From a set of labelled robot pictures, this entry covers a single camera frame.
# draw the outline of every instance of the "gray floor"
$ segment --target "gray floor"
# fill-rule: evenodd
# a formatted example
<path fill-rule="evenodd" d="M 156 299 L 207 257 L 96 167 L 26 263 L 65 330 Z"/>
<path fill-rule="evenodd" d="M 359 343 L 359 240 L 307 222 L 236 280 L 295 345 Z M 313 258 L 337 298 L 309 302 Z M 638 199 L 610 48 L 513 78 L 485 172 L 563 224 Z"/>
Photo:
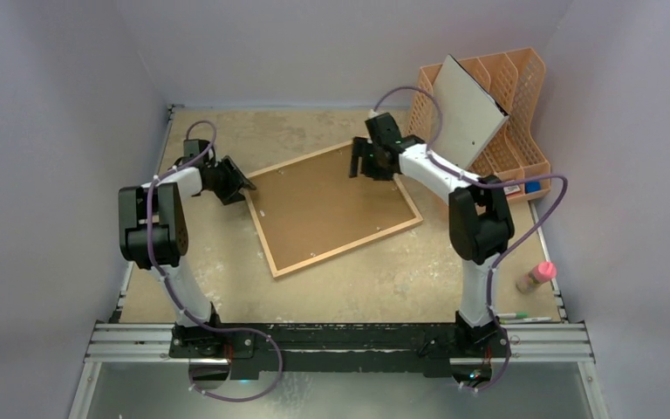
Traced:
<path fill-rule="evenodd" d="M 481 418 L 591 417 L 577 364 L 509 366 L 495 388 L 478 396 L 454 381 L 421 374 L 287 373 L 262 400 L 226 403 L 188 391 L 187 365 L 104 364 L 89 418 Z M 217 391 L 253 395 L 260 381 L 229 381 Z"/>

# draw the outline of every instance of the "cable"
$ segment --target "cable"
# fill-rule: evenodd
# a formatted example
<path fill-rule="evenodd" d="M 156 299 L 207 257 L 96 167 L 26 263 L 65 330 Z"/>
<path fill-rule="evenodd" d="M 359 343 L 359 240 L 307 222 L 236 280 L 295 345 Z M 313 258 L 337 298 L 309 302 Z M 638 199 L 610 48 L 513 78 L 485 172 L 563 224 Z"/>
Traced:
<path fill-rule="evenodd" d="M 548 175 L 538 175 L 538 176 L 531 176 L 522 180 L 518 181 L 510 181 L 510 182 L 502 182 L 502 183 L 481 183 L 478 181 L 475 181 L 474 179 L 471 179 L 469 177 L 464 177 L 463 173 L 459 173 L 444 164 L 440 163 L 435 157 L 433 156 L 433 144 L 438 140 L 438 136 L 441 134 L 441 130 L 443 128 L 443 112 L 441 110 L 441 106 L 438 104 L 438 100 L 433 96 L 430 92 L 426 91 L 425 89 L 415 87 L 415 86 L 400 86 L 396 87 L 383 96 L 381 96 L 381 99 L 379 99 L 378 102 L 376 102 L 376 106 L 373 107 L 373 111 L 376 112 L 379 109 L 379 106 L 381 106 L 381 103 L 389 96 L 391 96 L 393 93 L 398 92 L 400 90 L 414 90 L 418 93 L 422 93 L 425 96 L 427 96 L 430 101 L 433 102 L 433 106 L 435 108 L 435 111 L 438 113 L 438 127 L 435 130 L 435 133 L 433 134 L 432 138 L 430 141 L 427 142 L 427 158 L 439 169 L 443 170 L 444 172 L 454 175 L 458 177 L 459 180 L 463 180 L 464 182 L 468 182 L 474 186 L 477 186 L 482 189 L 499 189 L 499 188 L 505 188 L 508 186 L 520 186 L 525 184 L 526 182 L 540 182 L 540 181 L 545 181 L 549 179 L 558 179 L 561 181 L 561 192 L 558 193 L 558 196 L 556 197 L 556 200 L 553 202 L 553 204 L 548 208 L 548 210 L 540 217 L 538 218 L 538 221 L 533 224 L 530 229 L 523 234 L 519 239 L 517 239 L 510 247 L 507 248 L 505 252 L 503 252 L 499 258 L 495 259 L 494 263 L 491 265 L 489 268 L 489 274 L 487 275 L 487 310 L 489 310 L 489 314 L 492 318 L 492 321 L 494 322 L 495 326 L 497 329 L 499 329 L 500 333 L 502 334 L 502 337 L 504 338 L 505 341 L 505 354 L 504 354 L 504 363 L 500 367 L 500 370 L 497 372 L 497 374 L 494 374 L 492 376 L 492 379 L 489 380 L 489 382 L 481 387 L 481 390 L 486 390 L 487 388 L 490 388 L 494 386 L 500 378 L 504 375 L 504 372 L 507 370 L 507 366 L 509 365 L 509 357 L 512 356 L 512 351 L 509 348 L 510 343 L 509 343 L 509 336 L 507 335 L 507 329 L 502 327 L 499 323 L 499 319 L 497 318 L 496 312 L 494 310 L 493 306 L 493 301 L 492 301 L 492 281 L 494 279 L 494 273 L 496 272 L 497 266 L 502 262 L 507 255 L 509 255 L 514 249 L 517 249 L 520 244 L 522 244 L 525 240 L 528 239 L 533 233 L 535 233 L 540 226 L 545 223 L 545 221 L 548 219 L 550 214 L 556 210 L 556 207 L 561 203 L 561 200 L 564 199 L 564 196 L 566 195 L 566 190 L 569 187 L 569 180 L 566 179 L 566 176 L 564 175 L 557 175 L 550 173 Z"/>
<path fill-rule="evenodd" d="M 185 168 L 188 168 L 190 166 L 193 166 L 196 164 L 197 161 L 199 161 L 204 155 L 208 154 L 210 150 L 213 150 L 213 147 L 215 146 L 215 140 L 217 138 L 217 128 L 215 124 L 213 124 L 210 120 L 198 120 L 197 122 L 193 123 L 191 127 L 188 128 L 188 131 L 186 132 L 186 139 L 188 140 L 189 135 L 191 134 L 191 130 L 201 124 L 207 124 L 210 127 L 212 127 L 212 140 L 209 142 L 209 145 L 199 153 L 196 157 L 191 159 L 190 161 L 187 161 L 186 163 L 182 164 L 180 167 L 176 168 L 171 168 L 169 171 L 166 173 L 159 175 L 159 176 L 154 176 L 153 180 L 150 182 L 150 186 L 147 187 L 147 205 L 146 205 L 146 210 L 147 210 L 147 220 L 152 221 L 153 219 L 153 191 L 155 187 L 163 181 L 166 177 L 170 176 L 171 174 L 183 170 Z M 157 259 L 155 259 L 155 249 L 153 248 L 153 223 L 149 222 L 147 223 L 147 256 L 150 259 L 150 263 L 153 265 L 153 268 L 155 268 L 158 273 L 163 277 L 163 285 L 166 287 L 166 291 L 168 292 L 168 296 L 173 300 L 175 306 L 178 308 L 178 310 L 183 313 L 188 319 L 190 319 L 192 322 L 194 322 L 198 327 L 201 327 L 204 330 L 207 330 L 212 333 L 236 333 L 236 332 L 246 332 L 246 333 L 255 333 L 260 336 L 263 336 L 267 342 L 270 342 L 270 344 L 273 346 L 274 350 L 276 350 L 276 355 L 278 358 L 278 371 L 276 374 L 276 378 L 274 378 L 273 382 L 262 392 L 258 393 L 257 395 L 251 395 L 249 397 L 240 397 L 240 398 L 235 398 L 235 397 L 227 397 L 225 395 L 216 395 L 214 393 L 210 393 L 207 390 L 203 390 L 196 386 L 194 383 L 194 377 L 191 373 L 189 373 L 189 380 L 191 381 L 191 387 L 189 390 L 193 389 L 200 393 L 201 395 L 206 395 L 207 397 L 211 397 L 216 400 L 221 400 L 223 402 L 249 402 L 251 400 L 255 400 L 258 398 L 261 398 L 271 391 L 276 387 L 279 381 L 281 381 L 281 378 L 284 374 L 284 357 L 281 354 L 281 349 L 278 347 L 278 344 L 266 333 L 263 333 L 259 330 L 248 328 L 248 327 L 231 327 L 231 328 L 218 328 L 218 327 L 212 327 L 204 323 L 203 320 L 197 318 L 192 314 L 185 306 L 183 306 L 183 303 L 178 299 L 178 295 L 176 295 L 173 286 L 171 286 L 171 281 L 170 277 L 168 276 L 168 273 L 158 264 Z"/>

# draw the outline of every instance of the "white board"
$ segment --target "white board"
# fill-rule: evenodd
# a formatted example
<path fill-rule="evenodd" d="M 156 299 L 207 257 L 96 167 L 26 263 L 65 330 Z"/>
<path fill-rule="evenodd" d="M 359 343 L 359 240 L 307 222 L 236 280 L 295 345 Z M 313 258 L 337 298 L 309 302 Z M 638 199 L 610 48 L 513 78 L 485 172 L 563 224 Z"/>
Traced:
<path fill-rule="evenodd" d="M 433 150 L 459 168 L 468 168 L 509 118 L 453 56 L 447 56 L 433 83 L 443 112 L 443 129 Z M 433 133 L 437 113 L 433 112 Z"/>

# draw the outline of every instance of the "cork board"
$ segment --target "cork board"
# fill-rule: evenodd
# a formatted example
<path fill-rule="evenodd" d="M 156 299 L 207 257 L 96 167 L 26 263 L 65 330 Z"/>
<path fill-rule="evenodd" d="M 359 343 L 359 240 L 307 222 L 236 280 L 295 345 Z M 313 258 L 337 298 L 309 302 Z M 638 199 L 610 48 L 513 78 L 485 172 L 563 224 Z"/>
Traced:
<path fill-rule="evenodd" d="M 274 278 L 407 230 L 422 216 L 399 179 L 348 177 L 351 142 L 248 175 L 245 191 Z"/>

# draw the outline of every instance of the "beige table surface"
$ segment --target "beige table surface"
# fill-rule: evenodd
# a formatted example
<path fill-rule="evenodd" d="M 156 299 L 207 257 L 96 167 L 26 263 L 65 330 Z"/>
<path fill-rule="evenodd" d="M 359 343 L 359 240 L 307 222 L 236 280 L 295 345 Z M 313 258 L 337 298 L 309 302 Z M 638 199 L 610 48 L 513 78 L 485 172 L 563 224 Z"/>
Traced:
<path fill-rule="evenodd" d="M 404 112 L 393 114 L 405 119 Z M 217 153 L 230 155 L 249 173 L 363 135 L 366 116 L 364 110 L 180 110 L 161 167 L 170 167 L 181 155 L 186 129 L 200 119 L 217 125 Z M 192 138 L 208 139 L 210 133 L 198 127 Z M 445 207 L 421 184 L 402 180 L 424 217 L 421 225 L 277 280 L 270 275 L 246 203 L 222 206 L 214 193 L 205 192 L 183 203 L 188 261 L 222 321 L 454 321 L 461 301 L 461 259 L 448 241 Z M 516 203 L 511 210 L 519 237 L 532 225 L 530 207 Z M 501 313 L 559 319 L 549 285 L 523 295 L 513 282 L 543 257 L 535 235 L 500 265 L 496 306 Z M 161 285 L 136 266 L 120 321 L 174 321 Z"/>

